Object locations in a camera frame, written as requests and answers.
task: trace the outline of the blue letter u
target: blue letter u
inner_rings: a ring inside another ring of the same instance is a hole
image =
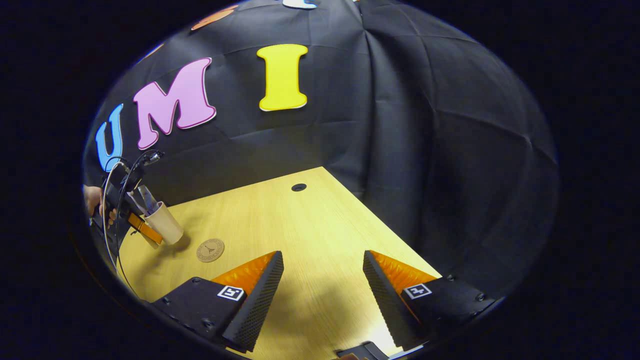
[[[114,156],[122,156],[122,133],[120,132],[120,111],[122,111],[122,104],[116,106],[115,109],[109,115],[109,122],[111,123],[111,136],[113,138],[113,151],[111,154],[107,154],[107,145],[104,141],[104,130],[107,128],[107,123],[103,123],[95,134],[95,142],[98,144],[98,159],[100,159],[100,165],[106,172],[111,171],[113,165],[116,165],[117,161],[109,161]]]

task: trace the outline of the cable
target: cable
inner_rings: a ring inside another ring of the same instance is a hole
[[[113,264],[113,269],[118,272],[118,267],[116,266],[116,262],[113,261],[113,256],[111,256],[111,250],[109,250],[109,243],[107,242],[107,216],[106,209],[104,206],[107,203],[107,185],[109,184],[109,180],[111,179],[111,175],[113,174],[113,169],[115,169],[118,165],[125,166],[121,161],[118,161],[116,165],[113,165],[111,171],[109,171],[109,176],[107,176],[107,181],[104,185],[104,191],[102,193],[102,232],[104,233],[104,246],[107,247],[107,252],[109,253],[109,259],[111,259],[111,263]],[[118,232],[116,231],[116,248],[118,247]]]
[[[118,204],[117,204],[117,207],[116,207],[116,217],[120,214],[120,204],[122,203],[122,197],[124,196],[124,193],[126,192],[126,189],[127,189],[127,183],[129,182],[129,176],[131,176],[131,173],[133,173],[133,171],[136,170],[136,167],[139,165],[140,160],[146,154],[148,154],[150,152],[154,152],[154,151],[157,152],[158,150],[147,150],[147,151],[143,152],[140,156],[138,156],[136,161],[134,161],[133,166],[131,167],[131,169],[129,170],[129,173],[127,174],[127,176],[124,179],[124,184],[122,185],[122,189],[120,189],[120,198],[118,199]],[[120,263],[120,270],[122,271],[122,276],[124,277],[124,280],[127,282],[127,285],[129,285],[129,288],[131,289],[131,291],[133,291],[133,293],[137,297],[139,297],[138,294],[136,293],[136,291],[133,290],[133,286],[131,286],[131,284],[129,284],[129,280],[127,279],[127,276],[124,274],[124,268],[122,267],[122,260],[120,259],[120,247],[118,246],[118,234],[119,234],[119,232],[118,232],[118,221],[116,221],[116,256],[118,258],[118,262]]]
[[[107,171],[107,165],[109,165],[109,161],[111,161],[113,159],[120,159],[120,160],[122,160],[124,162],[127,162],[127,159],[123,158],[122,156],[112,156],[107,160],[107,163],[104,164],[104,171]]]

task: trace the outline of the yellow letter i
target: yellow letter i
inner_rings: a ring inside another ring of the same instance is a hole
[[[308,51],[306,46],[280,44],[263,47],[257,55],[264,59],[266,73],[265,96],[260,100],[262,111],[301,108],[307,96],[298,86],[298,62]]]

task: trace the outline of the black cable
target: black cable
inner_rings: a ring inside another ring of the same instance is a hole
[[[158,150],[147,150],[145,152],[143,152],[140,156],[138,156],[138,158],[136,159],[136,161],[134,161],[133,166],[131,167],[129,173],[127,174],[127,176],[124,179],[124,184],[122,185],[122,189],[120,189],[120,198],[118,199],[118,205],[116,207],[116,236],[115,236],[115,240],[116,240],[116,256],[118,257],[118,262],[120,263],[120,270],[122,271],[122,276],[124,277],[125,281],[127,282],[127,285],[129,285],[129,288],[131,289],[131,291],[133,291],[133,293],[138,297],[138,294],[136,293],[135,290],[133,290],[133,286],[131,286],[131,284],[129,284],[129,280],[127,279],[127,276],[124,274],[124,268],[122,267],[122,260],[120,259],[120,247],[118,246],[118,216],[120,215],[120,204],[122,203],[122,197],[124,196],[125,193],[125,189],[127,188],[127,182],[129,182],[129,176],[131,176],[131,174],[134,172],[134,170],[136,170],[136,167],[139,165],[140,160],[148,153],[150,152],[154,152],[154,151],[158,151]]]
[[[109,165],[109,161],[111,161],[111,160],[113,160],[113,159],[120,159],[120,160],[122,160],[122,163],[123,163],[125,166],[126,166],[126,165],[127,165],[127,163],[128,163],[127,159],[123,158],[122,156],[113,156],[112,158],[110,158],[110,159],[108,159],[108,160],[107,160],[107,163],[106,163],[106,164],[104,164],[104,169],[103,169],[103,170],[104,170],[105,172],[107,171],[107,165]],[[102,187],[103,187],[103,188],[105,188],[105,186],[104,186],[104,185],[105,185],[106,183],[107,183],[107,179],[105,179],[105,180],[102,182]]]
[[[113,160],[113,159],[120,159],[122,160],[123,163],[127,163],[127,160],[125,158],[123,158],[122,156],[112,156],[110,159],[107,160],[107,163],[104,164],[104,171],[107,171],[107,165],[109,165],[109,161]]]

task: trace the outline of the screw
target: screw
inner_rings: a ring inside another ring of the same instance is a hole
[[[212,327],[214,327],[214,325],[215,325],[215,324],[213,323],[213,321],[211,321],[211,320],[209,320],[209,319],[207,319],[207,318],[203,318],[203,319],[202,319],[202,324],[203,324],[205,327],[209,328],[209,329],[211,329],[211,328],[212,328]]]

